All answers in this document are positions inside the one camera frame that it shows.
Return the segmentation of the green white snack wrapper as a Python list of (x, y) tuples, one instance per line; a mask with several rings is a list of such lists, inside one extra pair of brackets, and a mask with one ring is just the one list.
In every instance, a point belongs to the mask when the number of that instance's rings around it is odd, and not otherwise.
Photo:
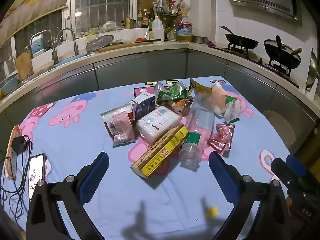
[(241, 101), (237, 97), (228, 92), (225, 95), (226, 110), (223, 114), (225, 124), (230, 125), (239, 121), (242, 110)]

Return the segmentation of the beige trash bin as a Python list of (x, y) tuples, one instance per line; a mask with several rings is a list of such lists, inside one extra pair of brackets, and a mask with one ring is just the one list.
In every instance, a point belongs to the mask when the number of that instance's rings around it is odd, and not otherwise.
[(296, 142), (295, 131), (283, 116), (271, 110), (264, 111), (263, 115), (274, 127), (286, 146), (291, 146)]

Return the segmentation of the pink foil wrapper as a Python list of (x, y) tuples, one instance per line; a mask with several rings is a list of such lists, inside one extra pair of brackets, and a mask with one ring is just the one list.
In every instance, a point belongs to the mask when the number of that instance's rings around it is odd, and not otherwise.
[(231, 150), (235, 125), (216, 124), (216, 133), (211, 135), (207, 143), (219, 155)]

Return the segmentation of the white tissue pack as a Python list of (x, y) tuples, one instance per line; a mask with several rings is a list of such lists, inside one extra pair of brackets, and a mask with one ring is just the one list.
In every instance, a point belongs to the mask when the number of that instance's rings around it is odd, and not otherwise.
[(140, 118), (136, 123), (136, 130), (148, 145), (152, 145), (167, 131), (178, 126), (181, 119), (182, 117), (174, 111), (160, 106)]

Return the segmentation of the yellow snack wrapper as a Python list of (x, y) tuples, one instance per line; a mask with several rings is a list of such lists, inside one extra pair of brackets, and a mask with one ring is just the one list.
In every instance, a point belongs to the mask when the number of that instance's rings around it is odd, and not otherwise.
[(205, 95), (211, 95), (212, 88), (201, 85), (198, 82), (196, 82), (194, 79), (190, 78), (188, 96), (190, 96), (192, 92), (194, 92), (195, 94), (200, 93)]

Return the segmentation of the glass pot lid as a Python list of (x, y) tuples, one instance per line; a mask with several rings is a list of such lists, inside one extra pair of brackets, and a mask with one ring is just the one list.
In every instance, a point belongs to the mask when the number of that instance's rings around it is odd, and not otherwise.
[(104, 35), (95, 40), (89, 42), (86, 46), (86, 51), (96, 51), (101, 48), (104, 48), (112, 43), (114, 40), (113, 35)]

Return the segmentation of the steel wok hanging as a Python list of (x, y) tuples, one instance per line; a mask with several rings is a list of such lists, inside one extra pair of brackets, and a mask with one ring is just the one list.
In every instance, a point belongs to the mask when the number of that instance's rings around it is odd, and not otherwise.
[(313, 49), (312, 49), (311, 55), (310, 55), (308, 78), (306, 81), (306, 90), (307, 91), (311, 90), (317, 77), (318, 77), (318, 62), (317, 62), (317, 57), (314, 54)]

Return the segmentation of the white power strip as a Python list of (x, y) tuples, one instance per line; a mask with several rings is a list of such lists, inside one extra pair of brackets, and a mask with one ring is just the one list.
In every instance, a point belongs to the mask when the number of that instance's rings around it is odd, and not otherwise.
[(5, 174), (7, 178), (11, 180), (16, 180), (17, 170), (17, 153), (12, 149), (12, 142), (19, 136), (21, 136), (21, 130), (18, 126), (14, 126), (11, 131), (5, 157)]

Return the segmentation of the red patterned snack bag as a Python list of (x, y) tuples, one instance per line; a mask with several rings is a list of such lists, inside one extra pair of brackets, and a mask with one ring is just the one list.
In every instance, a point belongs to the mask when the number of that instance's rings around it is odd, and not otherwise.
[(127, 145), (136, 141), (132, 124), (132, 104), (130, 102), (106, 111), (100, 116), (113, 141), (113, 147)]

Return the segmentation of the clear plastic bottle green cap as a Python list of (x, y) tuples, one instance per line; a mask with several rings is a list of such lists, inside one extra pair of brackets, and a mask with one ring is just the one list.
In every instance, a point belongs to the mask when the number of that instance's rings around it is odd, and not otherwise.
[(196, 172), (200, 166), (203, 150), (213, 133), (214, 105), (209, 94), (196, 93), (187, 121), (189, 135), (179, 152), (181, 167)]

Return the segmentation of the Peppa Pig blue tablecloth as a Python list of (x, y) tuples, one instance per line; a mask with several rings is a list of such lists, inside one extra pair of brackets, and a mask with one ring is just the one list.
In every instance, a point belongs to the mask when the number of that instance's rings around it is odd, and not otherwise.
[(223, 77), (174, 84), (187, 113), (133, 102), (170, 85), (127, 85), (35, 106), (27, 239), (280, 239), (288, 226), (271, 170), (289, 150)]

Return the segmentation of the cooking oil bottle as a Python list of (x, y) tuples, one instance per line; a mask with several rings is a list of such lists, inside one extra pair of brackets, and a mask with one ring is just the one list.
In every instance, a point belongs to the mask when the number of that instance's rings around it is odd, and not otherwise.
[(191, 42), (193, 38), (193, 23), (187, 14), (176, 20), (176, 41)]

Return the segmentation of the white plastic jug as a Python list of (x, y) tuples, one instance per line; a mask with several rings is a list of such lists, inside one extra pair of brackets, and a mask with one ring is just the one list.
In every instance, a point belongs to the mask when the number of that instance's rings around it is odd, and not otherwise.
[(161, 40), (164, 41), (164, 28), (163, 23), (159, 19), (158, 16), (155, 17), (153, 23), (152, 23), (152, 32), (154, 35), (155, 40)]

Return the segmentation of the yellow long cardboard box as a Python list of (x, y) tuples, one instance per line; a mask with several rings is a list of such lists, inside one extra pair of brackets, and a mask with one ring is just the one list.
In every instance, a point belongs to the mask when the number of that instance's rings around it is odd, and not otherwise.
[(131, 169), (136, 175), (149, 178), (184, 142), (188, 135), (189, 131), (184, 125), (172, 128), (133, 163)]

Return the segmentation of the crushed green soda can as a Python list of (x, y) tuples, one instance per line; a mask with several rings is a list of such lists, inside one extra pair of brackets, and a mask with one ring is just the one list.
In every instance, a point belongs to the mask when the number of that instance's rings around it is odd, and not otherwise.
[(177, 82), (170, 87), (164, 87), (162, 83), (158, 82), (154, 87), (153, 94), (159, 105), (168, 101), (186, 99), (188, 96), (187, 88), (182, 82)]

